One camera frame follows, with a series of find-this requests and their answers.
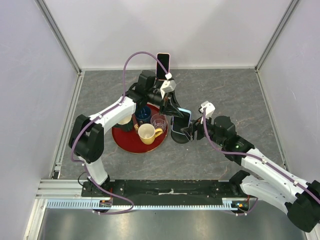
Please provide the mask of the phone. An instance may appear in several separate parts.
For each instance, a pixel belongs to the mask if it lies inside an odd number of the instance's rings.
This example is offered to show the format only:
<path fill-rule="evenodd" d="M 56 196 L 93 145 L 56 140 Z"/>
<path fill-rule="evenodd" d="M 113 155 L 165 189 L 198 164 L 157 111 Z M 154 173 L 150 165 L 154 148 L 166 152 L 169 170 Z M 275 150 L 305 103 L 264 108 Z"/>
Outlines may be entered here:
<path fill-rule="evenodd" d="M 164 81 L 166 80 L 166 74 L 170 71 L 170 54 L 160 52 L 156 55 L 156 58 L 161 63 L 156 63 L 156 77 Z"/>
<path fill-rule="evenodd" d="M 185 108 L 178 108 L 178 110 L 182 113 L 182 117 L 177 117 L 177 116 L 173 116 L 171 118 L 171 130 L 176 133 L 176 134 L 180 134 L 183 135 L 183 128 L 188 128 L 190 121 L 191 121 L 191 116 L 192 116 L 192 112 L 188 109 Z"/>

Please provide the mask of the black round-base phone holder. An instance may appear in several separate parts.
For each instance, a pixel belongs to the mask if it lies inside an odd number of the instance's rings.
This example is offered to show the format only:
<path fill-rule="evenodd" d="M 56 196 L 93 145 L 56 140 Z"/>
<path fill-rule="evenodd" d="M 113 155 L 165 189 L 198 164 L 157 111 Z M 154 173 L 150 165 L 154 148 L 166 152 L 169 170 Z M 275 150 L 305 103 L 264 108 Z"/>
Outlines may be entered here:
<path fill-rule="evenodd" d="M 170 135 L 171 135 L 172 140 L 175 141 L 178 144 L 186 144 L 186 143 L 189 142 L 184 134 L 174 133 L 171 130 L 171 134 Z"/>

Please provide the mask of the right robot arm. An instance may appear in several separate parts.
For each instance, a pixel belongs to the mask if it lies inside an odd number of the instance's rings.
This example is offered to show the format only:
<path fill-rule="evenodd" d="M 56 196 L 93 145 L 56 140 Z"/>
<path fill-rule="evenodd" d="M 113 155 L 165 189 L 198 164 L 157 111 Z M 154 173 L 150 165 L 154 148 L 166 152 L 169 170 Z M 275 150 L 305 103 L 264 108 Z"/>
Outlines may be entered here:
<path fill-rule="evenodd" d="M 228 116 L 197 120 L 181 130 L 188 140 L 206 137 L 214 149 L 239 166 L 229 179 L 235 197 L 256 197 L 284 212 L 300 230 L 310 233 L 320 223 L 320 183 L 308 182 L 266 157 L 252 143 L 237 134 Z"/>

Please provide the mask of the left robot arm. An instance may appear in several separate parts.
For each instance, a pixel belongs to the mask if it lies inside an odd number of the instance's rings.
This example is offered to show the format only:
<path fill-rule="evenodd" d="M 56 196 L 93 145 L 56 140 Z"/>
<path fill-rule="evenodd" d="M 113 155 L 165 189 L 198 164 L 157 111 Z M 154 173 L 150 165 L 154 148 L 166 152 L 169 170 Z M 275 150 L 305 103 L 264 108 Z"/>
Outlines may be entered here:
<path fill-rule="evenodd" d="M 159 89 L 154 84 L 156 75 L 150 70 L 144 70 L 123 96 L 115 103 L 91 116 L 79 115 L 73 125 L 68 146 L 72 156 L 78 156 L 78 162 L 85 167 L 89 180 L 93 183 L 92 191 L 99 197 L 106 196 L 110 191 L 109 175 L 102 163 L 105 134 L 126 117 L 131 117 L 137 109 L 147 103 L 159 108 L 166 116 L 181 118 L 175 96 L 176 83 L 171 73 L 165 75 L 165 81 Z"/>

